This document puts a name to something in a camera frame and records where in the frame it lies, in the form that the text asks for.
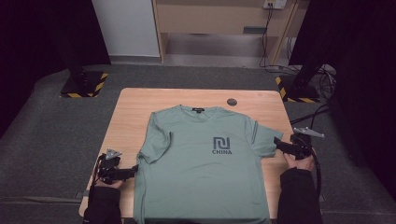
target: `shirt sleeve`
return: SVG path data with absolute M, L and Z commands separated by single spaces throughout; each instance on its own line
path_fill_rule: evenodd
M 171 133 L 157 120 L 156 113 L 152 113 L 148 122 L 145 143 L 140 149 L 139 155 L 147 163 L 158 160 L 171 144 Z
M 276 150 L 274 137 L 282 138 L 283 133 L 260 125 L 257 120 L 247 118 L 246 135 L 247 141 L 256 155 L 272 157 Z

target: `black curtain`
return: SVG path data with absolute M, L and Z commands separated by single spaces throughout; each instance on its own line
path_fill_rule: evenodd
M 311 0 L 290 64 L 335 68 L 339 132 L 396 200 L 395 39 L 394 0 Z
M 35 83 L 67 69 L 56 43 L 37 15 L 45 5 L 55 16 L 79 65 L 110 64 L 91 0 L 0 1 L 0 136 L 15 119 Z

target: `wooden table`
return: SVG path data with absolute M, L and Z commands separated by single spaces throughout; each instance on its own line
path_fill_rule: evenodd
M 227 105 L 227 100 L 230 98 L 235 99 L 237 105 Z M 195 107 L 217 105 L 246 114 L 264 126 L 281 131 L 284 133 L 283 141 L 289 141 L 292 134 L 288 115 L 277 91 L 127 88 L 120 93 L 99 155 L 106 153 L 109 147 L 120 151 L 122 152 L 120 168 L 131 168 L 136 164 L 136 155 L 143 146 L 151 112 L 175 105 Z M 278 149 L 273 158 L 262 159 L 270 218 L 276 218 L 277 215 L 280 194 L 279 176 L 286 169 L 286 161 Z M 127 180 L 120 190 L 121 214 L 123 217 L 133 217 L 134 179 Z M 84 197 L 79 208 L 81 216 L 83 216 L 87 204 L 88 197 Z

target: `printed logo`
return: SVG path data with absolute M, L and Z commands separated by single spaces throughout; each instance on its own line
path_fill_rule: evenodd
M 213 137 L 213 154 L 233 154 L 231 152 L 230 138 Z

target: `t-shirt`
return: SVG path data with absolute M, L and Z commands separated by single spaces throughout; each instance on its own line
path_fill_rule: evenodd
M 177 105 L 150 116 L 137 155 L 137 223 L 268 223 L 262 157 L 282 133 L 214 106 Z

